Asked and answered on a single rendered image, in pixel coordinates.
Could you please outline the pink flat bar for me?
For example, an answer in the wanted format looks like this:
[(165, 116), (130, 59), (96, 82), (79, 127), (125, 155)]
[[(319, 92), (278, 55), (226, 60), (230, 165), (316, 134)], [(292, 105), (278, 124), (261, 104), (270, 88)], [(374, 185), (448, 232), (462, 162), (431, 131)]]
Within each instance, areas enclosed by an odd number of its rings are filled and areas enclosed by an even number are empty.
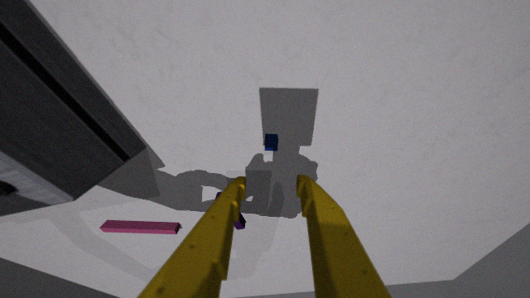
[(100, 229), (107, 233), (177, 234), (180, 227), (179, 223), (172, 222), (106, 220)]

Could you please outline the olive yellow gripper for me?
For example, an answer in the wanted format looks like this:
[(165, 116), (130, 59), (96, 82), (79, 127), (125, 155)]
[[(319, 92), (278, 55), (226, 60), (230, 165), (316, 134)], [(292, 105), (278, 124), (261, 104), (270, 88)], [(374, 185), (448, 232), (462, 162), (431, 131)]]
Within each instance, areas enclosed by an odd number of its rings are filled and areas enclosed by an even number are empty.
[[(233, 179), (137, 298), (219, 298), (246, 177)], [(307, 175), (296, 178), (316, 298), (392, 298), (344, 210)]]

